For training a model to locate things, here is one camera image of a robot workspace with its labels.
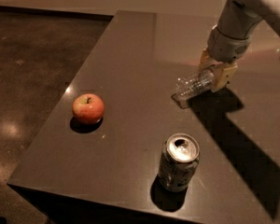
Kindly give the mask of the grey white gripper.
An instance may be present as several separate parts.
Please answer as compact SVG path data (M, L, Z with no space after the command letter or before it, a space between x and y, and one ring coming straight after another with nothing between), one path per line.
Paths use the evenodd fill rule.
M203 50L198 70L202 72L216 62L213 68L214 81L212 83L212 92L223 89L237 71L237 63L233 63L242 58L249 45L251 38L235 39L221 33L215 25L207 40L207 48Z

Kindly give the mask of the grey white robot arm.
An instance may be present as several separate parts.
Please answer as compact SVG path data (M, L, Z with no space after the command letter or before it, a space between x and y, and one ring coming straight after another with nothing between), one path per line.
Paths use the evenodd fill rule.
M261 21L280 37L280 0L227 0L203 50L199 70L213 72L211 91L221 90L237 70Z

